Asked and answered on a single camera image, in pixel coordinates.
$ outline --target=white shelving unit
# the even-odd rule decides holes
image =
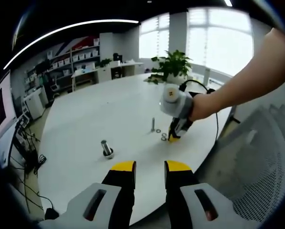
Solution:
[[[73,61],[73,56],[74,56],[74,54],[77,54],[77,53],[80,53],[81,51],[85,51],[85,50],[89,50],[89,49],[97,49],[98,50],[98,55],[97,56],[91,56],[91,57],[88,57],[88,58],[84,58],[84,59],[79,59],[79,60],[77,60],[77,61]],[[90,61],[93,61],[93,60],[95,60],[95,61],[99,61],[100,60],[100,55],[99,55],[99,53],[100,53],[100,46],[99,45],[94,45],[94,46],[88,46],[88,47],[83,47],[83,48],[80,48],[80,49],[76,49],[76,50],[70,50],[69,52],[66,52],[66,53],[64,53],[64,54],[60,54],[60,55],[58,55],[58,56],[54,56],[52,59],[51,59],[51,61],[53,61],[53,63],[56,63],[56,62],[59,62],[59,58],[60,59],[62,59],[63,57],[63,60],[64,59],[66,59],[66,58],[69,58],[70,59],[70,63],[68,63],[68,64],[64,64],[64,65],[62,65],[62,66],[58,66],[57,68],[51,68],[51,69],[49,69],[47,72],[49,73],[49,74],[53,74],[53,73],[56,73],[56,72],[61,72],[61,71],[63,71],[63,70],[65,70],[65,69],[70,69],[70,74],[67,74],[67,75],[63,75],[63,76],[58,76],[57,77],[57,84],[60,84],[59,83],[59,81],[61,82],[61,80],[62,80],[62,82],[63,82],[63,79],[64,80],[67,80],[67,79],[69,79],[70,80],[70,84],[69,85],[65,85],[65,86],[61,86],[60,87],[60,89],[61,90],[64,90],[64,89],[67,89],[67,88],[71,88],[71,76],[72,76],[72,74],[74,73],[74,71],[75,71],[75,66],[74,66],[74,64],[75,63],[84,63],[84,62],[90,62]],[[87,82],[88,80],[83,80],[83,81],[81,81],[81,82],[78,82],[78,83],[84,83],[84,82]]]

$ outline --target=desk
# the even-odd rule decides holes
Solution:
[[[71,90],[74,92],[76,90],[76,77],[81,75],[90,74],[93,72],[97,72],[98,69],[79,69],[74,72],[74,74],[71,76]]]
[[[125,68],[124,70],[124,75],[125,76],[130,76],[130,75],[135,75],[135,66],[143,65],[143,63],[140,62],[132,62],[132,63],[121,63],[119,66],[116,67],[110,67],[110,65],[107,65],[104,68],[96,68],[96,69],[79,69],[74,72],[74,74],[71,76],[71,89],[74,92],[76,90],[76,77],[82,76],[85,74],[90,74],[95,72],[96,73],[96,78],[98,83],[103,83],[105,81],[112,80],[112,75],[111,75],[111,69],[112,68]]]
[[[16,133],[17,122],[15,122],[0,138],[0,166],[6,168],[9,165],[9,159],[12,149],[13,137]]]
[[[139,66],[142,66],[142,69],[141,69],[142,72],[139,72]],[[131,76],[135,74],[144,73],[142,62],[121,63],[119,67],[123,68],[124,76]]]
[[[215,115],[193,123],[180,141],[170,144],[155,128],[168,132],[172,117],[160,111],[163,84],[144,82],[150,74],[124,77],[91,85],[57,98],[48,114],[39,153],[47,161],[38,171],[40,195],[61,214],[68,202],[92,183],[101,183],[118,162],[135,160],[136,189],[131,224],[165,202],[164,161],[186,163],[195,172],[210,152],[216,135]],[[210,84],[218,89],[220,86]],[[188,90],[203,92],[198,84]],[[219,135],[231,108],[218,113]],[[114,158],[102,154],[107,140]],[[42,199],[44,210],[50,207]]]

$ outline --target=shelf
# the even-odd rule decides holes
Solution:
[[[89,47],[85,47],[85,48],[81,48],[81,49],[72,50],[72,52],[79,52],[79,51],[82,51],[82,50],[92,49],[92,48],[97,48],[97,47],[99,47],[99,45],[89,46]]]
[[[57,78],[57,80],[60,80],[60,79],[63,79],[63,78],[69,77],[69,76],[72,76],[72,73],[68,74],[68,75],[61,76],[61,77]]]
[[[54,59],[57,59],[57,58],[59,58],[59,57],[62,57],[62,56],[65,56],[65,55],[69,55],[71,52],[66,52],[66,53],[64,53],[64,54],[60,54],[60,55],[58,55],[58,56],[54,56],[54,57],[52,57],[51,59],[50,59],[50,61],[52,61],[52,60],[54,60]]]
[[[98,56],[91,56],[89,58],[85,58],[85,59],[82,59],[82,60],[74,61],[73,63],[82,62],[82,61],[90,60],[90,59],[97,58],[97,57],[100,57],[100,55],[98,55]]]
[[[52,72],[52,71],[59,70],[60,68],[63,68],[63,67],[69,66],[69,65],[70,65],[70,63],[65,64],[65,65],[63,65],[63,66],[59,66],[59,67],[57,67],[57,68],[52,68],[52,69],[49,69],[47,72],[50,73],[50,72]]]

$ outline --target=green leaves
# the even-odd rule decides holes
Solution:
[[[153,57],[151,60],[158,62],[159,68],[152,68],[153,73],[162,73],[163,80],[167,81],[168,75],[172,74],[174,77],[178,75],[187,75],[191,69],[191,65],[188,62],[190,58],[185,56],[184,52],[175,50],[170,53],[166,51],[168,57]]]
[[[102,61],[96,63],[96,66],[99,66],[101,68],[104,68],[106,65],[108,65],[112,60],[111,59],[103,59]]]

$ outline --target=storage box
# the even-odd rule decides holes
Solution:
[[[94,39],[94,46],[98,46],[99,45],[99,38],[95,38]]]
[[[57,68],[57,67],[58,67],[58,62],[52,64],[52,68]]]
[[[80,54],[80,55],[79,55],[79,60],[84,60],[84,59],[85,59],[84,53]]]
[[[63,60],[62,60],[62,61],[59,61],[58,64],[59,64],[59,67],[61,67],[61,66],[64,65],[64,61],[63,61]]]
[[[64,63],[65,63],[65,65],[70,64],[71,63],[70,58],[68,57],[68,58],[64,59]]]
[[[111,68],[116,68],[120,65],[120,61],[112,61],[110,62],[110,67]]]
[[[94,70],[95,69],[95,62],[90,62],[85,66],[86,69]]]
[[[69,69],[63,70],[63,75],[69,75],[71,72]]]
[[[92,54],[93,54],[93,56],[98,56],[98,50],[97,49],[93,49]]]
[[[72,61],[76,62],[76,61],[78,61],[78,60],[79,60],[79,56],[78,56],[78,55],[74,55],[74,56],[72,57]]]
[[[78,64],[75,66],[75,68],[78,70],[78,69],[81,69],[82,68],[82,64]]]
[[[86,52],[85,53],[85,58],[90,58],[91,57],[92,52]]]

